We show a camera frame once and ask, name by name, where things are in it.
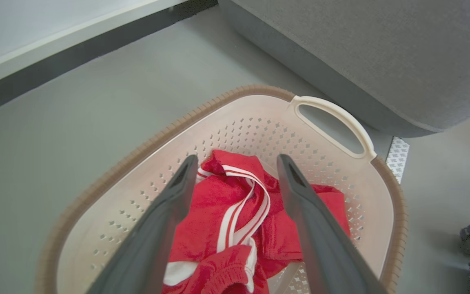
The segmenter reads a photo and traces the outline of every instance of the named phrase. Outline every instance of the gray floor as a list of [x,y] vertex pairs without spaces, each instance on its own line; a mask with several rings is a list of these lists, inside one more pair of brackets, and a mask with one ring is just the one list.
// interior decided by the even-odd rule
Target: gray floor
[[[234,33],[214,8],[0,107],[0,293],[32,292],[52,225],[118,160],[196,106],[254,83],[323,97]],[[385,157],[390,136],[368,132]],[[345,133],[334,135],[349,141]],[[470,222],[466,138],[470,122],[410,140],[403,188],[414,217],[401,294],[415,287],[421,293],[458,292],[451,286],[457,270],[450,268],[462,264],[450,253],[448,234]]]

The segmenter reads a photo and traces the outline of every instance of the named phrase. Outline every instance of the white handle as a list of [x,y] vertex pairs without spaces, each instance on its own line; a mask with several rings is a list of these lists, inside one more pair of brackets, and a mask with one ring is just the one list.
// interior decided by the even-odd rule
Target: white handle
[[[333,139],[332,136],[326,134],[326,132],[321,130],[308,118],[306,118],[306,116],[300,113],[301,105],[312,106],[320,110],[324,110],[328,114],[336,117],[339,121],[345,124],[353,132],[353,134],[355,134],[355,136],[358,138],[358,141],[362,145],[364,152],[361,154],[354,153],[351,150],[347,149],[345,146],[343,146],[341,143]],[[367,162],[371,162],[371,160],[373,160],[377,156],[373,147],[373,142],[371,141],[371,138],[369,137],[369,134],[367,134],[364,127],[357,121],[357,119],[355,119],[349,112],[345,111],[340,106],[320,98],[309,96],[295,96],[293,100],[291,100],[287,111],[292,111],[304,123],[306,123],[313,130],[315,130],[315,132],[319,133],[321,136],[323,136],[325,139],[335,145],[338,149],[344,151],[347,155],[351,156],[352,158],[367,160]]]

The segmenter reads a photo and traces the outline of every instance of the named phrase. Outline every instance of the basket rim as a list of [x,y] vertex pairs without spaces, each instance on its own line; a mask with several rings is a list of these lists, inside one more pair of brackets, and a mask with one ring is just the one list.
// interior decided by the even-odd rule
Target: basket rim
[[[35,274],[34,292],[36,294],[57,293],[57,269],[64,243],[80,217],[104,195],[106,191],[125,177],[125,175],[138,166],[138,164],[191,125],[197,123],[222,106],[248,95],[270,95],[287,102],[291,102],[293,97],[295,97],[295,95],[289,91],[267,85],[238,87],[195,108],[184,117],[177,119],[164,128],[164,130],[144,142],[140,147],[132,151],[128,156],[120,160],[115,166],[97,179],[97,181],[79,195],[63,213],[61,213],[58,221],[51,229],[39,255]],[[407,243],[407,205],[397,179],[384,160],[377,156],[371,161],[371,164],[386,183],[393,203],[393,232],[380,277],[380,281],[383,283],[384,287],[386,287],[388,292],[393,294],[397,288],[403,253]]]

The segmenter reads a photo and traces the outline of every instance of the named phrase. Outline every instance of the red fabric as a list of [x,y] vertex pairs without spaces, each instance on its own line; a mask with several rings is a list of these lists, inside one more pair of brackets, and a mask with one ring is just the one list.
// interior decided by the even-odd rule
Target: red fabric
[[[256,156],[215,150],[201,164],[197,182],[169,262],[198,266],[190,278],[164,285],[163,293],[269,293],[266,279],[302,260],[297,227],[284,210],[278,180]],[[330,186],[312,187],[350,236],[344,194]]]

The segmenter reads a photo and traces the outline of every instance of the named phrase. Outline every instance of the plastic basket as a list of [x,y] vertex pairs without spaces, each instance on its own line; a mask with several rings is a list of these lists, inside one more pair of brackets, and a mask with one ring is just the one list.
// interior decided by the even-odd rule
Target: plastic basket
[[[300,105],[324,110],[357,136],[355,154],[320,130]],[[388,292],[397,286],[407,238],[407,209],[397,180],[373,151],[364,128],[323,99],[253,85],[191,111],[116,164],[70,205],[52,230],[38,264],[35,291],[83,294],[136,221],[189,154],[213,149],[255,155],[276,175],[276,157],[291,156],[309,182],[346,195],[352,240]],[[303,263],[268,280],[272,294],[309,293]]]

